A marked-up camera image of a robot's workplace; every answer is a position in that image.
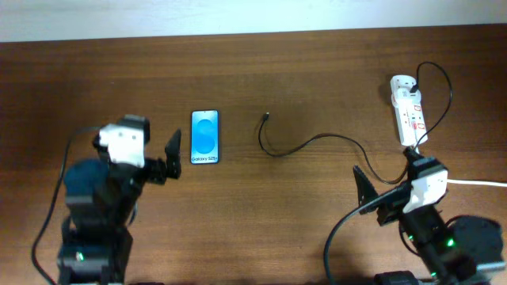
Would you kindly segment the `blue Galaxy smartphone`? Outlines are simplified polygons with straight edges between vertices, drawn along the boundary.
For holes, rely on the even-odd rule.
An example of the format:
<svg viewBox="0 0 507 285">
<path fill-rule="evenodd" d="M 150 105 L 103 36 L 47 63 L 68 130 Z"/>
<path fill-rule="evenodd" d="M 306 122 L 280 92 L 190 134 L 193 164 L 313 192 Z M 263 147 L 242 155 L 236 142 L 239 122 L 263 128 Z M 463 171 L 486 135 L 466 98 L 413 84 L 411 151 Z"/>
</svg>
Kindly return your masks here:
<svg viewBox="0 0 507 285">
<path fill-rule="evenodd" d="M 219 112 L 194 111 L 191 115 L 191 153 L 194 165 L 219 162 Z"/>
</svg>

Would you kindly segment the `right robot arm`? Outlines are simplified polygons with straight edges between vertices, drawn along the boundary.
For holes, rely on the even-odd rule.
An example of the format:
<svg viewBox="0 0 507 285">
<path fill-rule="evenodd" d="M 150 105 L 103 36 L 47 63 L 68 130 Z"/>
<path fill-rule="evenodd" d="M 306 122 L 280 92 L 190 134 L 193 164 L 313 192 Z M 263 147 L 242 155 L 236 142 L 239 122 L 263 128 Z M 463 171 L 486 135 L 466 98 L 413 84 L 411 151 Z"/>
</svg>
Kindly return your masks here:
<svg viewBox="0 0 507 285">
<path fill-rule="evenodd" d="M 439 162 L 411 163 L 409 177 L 378 194 L 359 167 L 353 168 L 359 213 L 375 211 L 385 226 L 397 222 L 438 284 L 488 284 L 506 269 L 500 225 L 462 215 L 445 222 L 436 209 L 447 191 L 448 170 Z"/>
</svg>

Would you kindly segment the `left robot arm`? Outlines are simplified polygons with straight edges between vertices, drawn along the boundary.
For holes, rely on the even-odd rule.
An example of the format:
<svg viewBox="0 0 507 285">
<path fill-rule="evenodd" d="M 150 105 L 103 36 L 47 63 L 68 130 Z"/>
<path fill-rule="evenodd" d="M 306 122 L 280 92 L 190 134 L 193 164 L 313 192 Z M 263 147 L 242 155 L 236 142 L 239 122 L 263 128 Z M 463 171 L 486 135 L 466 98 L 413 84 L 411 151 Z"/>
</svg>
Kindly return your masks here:
<svg viewBox="0 0 507 285">
<path fill-rule="evenodd" d="M 181 175 L 181 131 L 165 147 L 165 159 L 144 166 L 114 163 L 99 138 L 97 159 L 74 164 L 63 179 L 70 211 L 62 224 L 57 257 L 60 284 L 122 284 L 133 238 L 128 225 L 145 184 L 165 184 Z"/>
</svg>

